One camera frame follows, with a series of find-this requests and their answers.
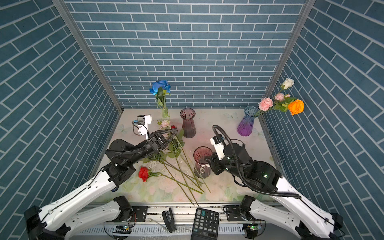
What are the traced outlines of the pink glass vase with twine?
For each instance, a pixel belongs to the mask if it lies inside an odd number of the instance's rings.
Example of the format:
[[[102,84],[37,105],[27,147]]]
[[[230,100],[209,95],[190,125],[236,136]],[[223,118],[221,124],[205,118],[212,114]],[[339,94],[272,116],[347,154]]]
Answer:
[[[206,157],[210,157],[213,154],[212,150],[208,147],[198,147],[193,153],[195,160],[194,174],[201,179],[206,179],[212,173],[212,169],[209,163],[206,161]]]

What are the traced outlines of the purple blue ribbed glass vase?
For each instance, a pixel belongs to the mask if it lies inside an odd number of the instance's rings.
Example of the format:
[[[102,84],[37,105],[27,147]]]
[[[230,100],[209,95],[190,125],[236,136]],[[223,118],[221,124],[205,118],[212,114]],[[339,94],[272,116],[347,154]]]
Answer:
[[[249,106],[244,109],[244,117],[237,127],[237,132],[243,137],[251,135],[254,127],[254,121],[258,117],[259,108]]]

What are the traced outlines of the blue rose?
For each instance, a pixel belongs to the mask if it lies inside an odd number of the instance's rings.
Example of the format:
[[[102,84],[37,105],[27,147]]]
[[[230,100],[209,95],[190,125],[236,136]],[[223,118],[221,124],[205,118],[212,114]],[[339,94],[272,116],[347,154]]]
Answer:
[[[156,97],[157,105],[162,110],[163,119],[170,120],[166,96],[171,95],[171,85],[165,80],[156,81],[152,84],[150,93]]]

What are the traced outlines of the pink rose stem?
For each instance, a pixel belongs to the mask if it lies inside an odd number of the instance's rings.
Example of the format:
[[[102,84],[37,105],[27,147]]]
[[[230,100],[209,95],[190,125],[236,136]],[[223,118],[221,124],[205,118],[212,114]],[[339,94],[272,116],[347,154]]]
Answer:
[[[270,110],[278,110],[285,113],[288,110],[288,103],[284,101],[290,97],[290,94],[277,93],[273,99],[263,98],[259,103],[257,115],[262,115]]]

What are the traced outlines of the orange rose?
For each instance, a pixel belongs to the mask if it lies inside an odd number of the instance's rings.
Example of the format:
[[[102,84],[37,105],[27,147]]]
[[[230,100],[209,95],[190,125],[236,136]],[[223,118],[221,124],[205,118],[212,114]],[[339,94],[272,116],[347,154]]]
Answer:
[[[302,100],[296,98],[286,98],[277,104],[277,109],[281,112],[290,112],[292,116],[300,114],[304,111],[305,104]]]

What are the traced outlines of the white rose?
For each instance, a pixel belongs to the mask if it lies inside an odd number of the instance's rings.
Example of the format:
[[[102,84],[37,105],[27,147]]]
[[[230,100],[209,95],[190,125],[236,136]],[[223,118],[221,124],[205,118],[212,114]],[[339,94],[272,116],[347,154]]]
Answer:
[[[287,78],[283,81],[283,83],[281,84],[281,90],[282,91],[285,91],[289,88],[291,88],[293,85],[294,85],[295,81],[291,78]]]

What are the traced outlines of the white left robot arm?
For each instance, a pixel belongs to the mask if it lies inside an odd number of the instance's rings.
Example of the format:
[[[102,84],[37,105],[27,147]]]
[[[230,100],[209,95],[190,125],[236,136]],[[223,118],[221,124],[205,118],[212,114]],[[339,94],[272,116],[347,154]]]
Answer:
[[[32,206],[25,211],[30,240],[68,240],[74,234],[110,221],[130,221],[133,208],[126,197],[119,196],[91,210],[82,209],[108,191],[116,191],[136,171],[134,164],[165,150],[177,135],[177,129],[158,130],[147,140],[132,145],[114,140],[106,155],[110,163],[85,184],[44,207]]]

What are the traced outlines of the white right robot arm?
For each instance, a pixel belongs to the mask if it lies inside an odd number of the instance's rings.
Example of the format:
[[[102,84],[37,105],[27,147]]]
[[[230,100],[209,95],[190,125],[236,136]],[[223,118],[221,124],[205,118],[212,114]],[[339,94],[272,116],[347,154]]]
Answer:
[[[253,192],[266,195],[279,202],[285,210],[263,204],[256,198],[245,196],[238,207],[242,219],[264,220],[299,237],[301,240],[338,240],[337,231],[343,227],[343,217],[316,206],[272,165],[254,161],[245,145],[225,144],[211,139],[215,152],[207,161],[219,175],[231,174],[235,183]]]

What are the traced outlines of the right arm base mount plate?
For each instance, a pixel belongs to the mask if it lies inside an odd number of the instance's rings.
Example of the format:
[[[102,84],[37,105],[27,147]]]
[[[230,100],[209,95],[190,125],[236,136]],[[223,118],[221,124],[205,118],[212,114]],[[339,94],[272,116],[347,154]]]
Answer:
[[[228,222],[247,221],[247,219],[241,215],[239,205],[225,205],[223,207],[223,211],[227,217]]]

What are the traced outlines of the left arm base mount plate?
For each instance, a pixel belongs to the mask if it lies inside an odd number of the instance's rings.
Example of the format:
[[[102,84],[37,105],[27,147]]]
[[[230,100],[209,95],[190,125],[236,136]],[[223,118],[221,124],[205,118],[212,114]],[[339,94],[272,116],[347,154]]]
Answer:
[[[132,206],[132,223],[144,223],[147,218],[148,206]]]

